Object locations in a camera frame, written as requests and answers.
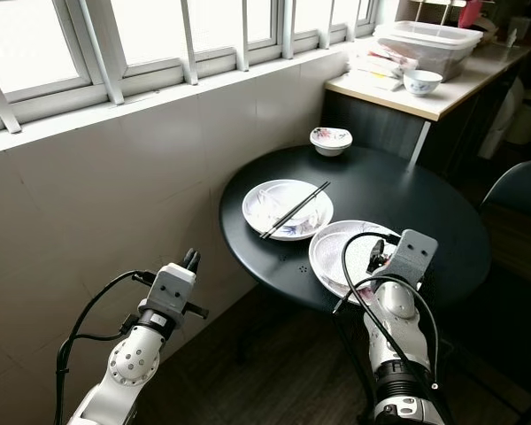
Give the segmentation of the large floral white plate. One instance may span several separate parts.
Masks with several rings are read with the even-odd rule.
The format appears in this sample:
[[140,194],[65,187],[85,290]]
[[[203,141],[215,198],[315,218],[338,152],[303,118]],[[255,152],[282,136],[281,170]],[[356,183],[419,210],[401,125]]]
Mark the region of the large floral white plate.
[[347,270],[354,283],[370,278],[366,272],[368,255],[379,237],[360,237],[345,250],[345,243],[358,232],[379,232],[399,237],[398,232],[368,221],[337,221],[323,227],[310,242],[309,258],[313,273],[319,282],[337,298],[348,294],[343,276]]

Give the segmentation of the black round table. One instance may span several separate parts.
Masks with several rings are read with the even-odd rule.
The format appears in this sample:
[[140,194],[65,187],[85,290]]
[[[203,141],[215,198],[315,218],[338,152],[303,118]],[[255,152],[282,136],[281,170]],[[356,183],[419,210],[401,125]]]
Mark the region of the black round table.
[[322,157],[313,147],[287,147],[242,166],[222,190],[218,219],[222,237],[241,266],[280,299],[311,309],[327,322],[353,322],[359,306],[333,309],[339,297],[319,283],[309,260],[309,240],[263,239],[242,216],[242,199],[263,182],[326,182],[335,221],[359,220],[394,231],[412,229],[432,237],[438,251],[420,285],[433,312],[455,306],[484,283],[489,238],[474,206],[439,175],[388,153],[350,147]]

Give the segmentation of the white plate faint print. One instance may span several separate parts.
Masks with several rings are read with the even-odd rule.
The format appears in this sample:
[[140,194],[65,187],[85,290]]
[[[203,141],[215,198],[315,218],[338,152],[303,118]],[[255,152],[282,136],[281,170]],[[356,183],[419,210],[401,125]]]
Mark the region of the white plate faint print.
[[269,237],[278,242],[310,238],[333,221],[335,208],[326,189],[289,216],[289,221],[278,224],[277,228],[274,224],[304,202],[318,187],[313,183],[289,179],[262,182],[242,199],[242,218],[259,236],[272,230]]

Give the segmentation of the small floral white bowl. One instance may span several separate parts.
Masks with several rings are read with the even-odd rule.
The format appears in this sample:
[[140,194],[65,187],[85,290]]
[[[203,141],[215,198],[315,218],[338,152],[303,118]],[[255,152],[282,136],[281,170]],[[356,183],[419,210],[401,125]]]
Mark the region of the small floral white bowl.
[[311,130],[309,139],[322,157],[338,157],[353,143],[349,130],[334,127],[315,127]]

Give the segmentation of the dark chair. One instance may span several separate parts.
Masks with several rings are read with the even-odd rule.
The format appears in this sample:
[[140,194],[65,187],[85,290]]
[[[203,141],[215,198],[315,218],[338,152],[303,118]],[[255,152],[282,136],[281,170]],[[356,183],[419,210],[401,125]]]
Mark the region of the dark chair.
[[531,218],[531,159],[510,167],[495,182],[481,206],[497,205]]

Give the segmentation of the light-topped dark cabinet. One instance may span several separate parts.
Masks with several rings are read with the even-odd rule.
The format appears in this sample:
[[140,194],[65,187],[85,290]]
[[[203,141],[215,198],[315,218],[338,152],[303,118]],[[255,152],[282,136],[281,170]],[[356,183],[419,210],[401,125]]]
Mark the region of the light-topped dark cabinet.
[[343,128],[354,145],[389,153],[456,181],[474,162],[531,46],[476,50],[459,77],[415,97],[364,88],[345,77],[326,82],[319,125]]

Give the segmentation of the white flat packet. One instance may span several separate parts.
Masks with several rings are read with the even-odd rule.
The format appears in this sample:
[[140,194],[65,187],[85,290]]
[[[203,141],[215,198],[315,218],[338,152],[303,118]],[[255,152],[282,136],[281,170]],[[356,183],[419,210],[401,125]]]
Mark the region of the white flat packet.
[[381,73],[371,73],[367,70],[350,70],[345,74],[346,80],[362,85],[364,88],[397,90],[403,87],[403,82],[395,76]]

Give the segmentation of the blue patterned white bowl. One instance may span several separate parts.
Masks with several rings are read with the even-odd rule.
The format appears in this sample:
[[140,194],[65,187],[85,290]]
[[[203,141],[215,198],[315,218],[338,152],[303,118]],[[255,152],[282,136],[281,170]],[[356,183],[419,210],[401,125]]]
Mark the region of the blue patterned white bowl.
[[438,89],[443,82],[443,75],[430,70],[404,70],[402,82],[411,96],[424,97]]

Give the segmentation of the white plastic bag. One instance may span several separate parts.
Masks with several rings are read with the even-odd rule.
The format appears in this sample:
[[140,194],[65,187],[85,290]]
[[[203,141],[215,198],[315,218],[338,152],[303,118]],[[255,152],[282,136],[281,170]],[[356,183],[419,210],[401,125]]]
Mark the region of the white plastic bag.
[[477,151],[477,157],[483,159],[492,159],[497,149],[504,140],[505,134],[508,133],[509,126],[523,101],[524,86],[520,78],[515,78],[510,88],[505,94],[504,101],[500,103],[496,110],[496,117],[492,125],[489,126],[487,136],[481,142],[481,147]]

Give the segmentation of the white red printed packet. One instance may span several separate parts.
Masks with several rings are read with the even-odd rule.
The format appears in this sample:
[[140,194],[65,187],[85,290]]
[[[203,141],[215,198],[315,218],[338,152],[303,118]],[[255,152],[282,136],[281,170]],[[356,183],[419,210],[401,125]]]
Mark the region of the white red printed packet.
[[348,60],[348,67],[350,70],[398,78],[406,72],[418,69],[419,61],[405,57],[395,51],[367,49],[351,56]]

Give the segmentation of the clear plastic storage container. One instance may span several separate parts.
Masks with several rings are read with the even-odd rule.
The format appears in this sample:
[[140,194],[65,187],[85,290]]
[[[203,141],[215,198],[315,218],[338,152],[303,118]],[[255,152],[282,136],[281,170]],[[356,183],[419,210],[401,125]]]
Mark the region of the clear plastic storage container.
[[464,72],[466,61],[484,33],[474,29],[416,21],[397,21],[375,28],[376,41],[418,60],[418,69],[442,74],[448,81]]

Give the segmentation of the white framed window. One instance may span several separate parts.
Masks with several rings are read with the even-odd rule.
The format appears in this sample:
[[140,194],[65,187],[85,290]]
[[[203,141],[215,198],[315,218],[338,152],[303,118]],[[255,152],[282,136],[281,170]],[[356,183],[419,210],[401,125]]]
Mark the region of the white framed window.
[[370,35],[381,0],[0,0],[0,130]]

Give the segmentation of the pink cloth item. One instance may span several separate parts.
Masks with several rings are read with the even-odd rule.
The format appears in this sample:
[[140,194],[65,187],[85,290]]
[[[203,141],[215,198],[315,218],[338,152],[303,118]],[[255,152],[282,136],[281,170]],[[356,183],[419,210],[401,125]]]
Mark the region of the pink cloth item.
[[458,27],[469,28],[481,15],[481,6],[484,0],[463,0],[461,11],[458,16]]

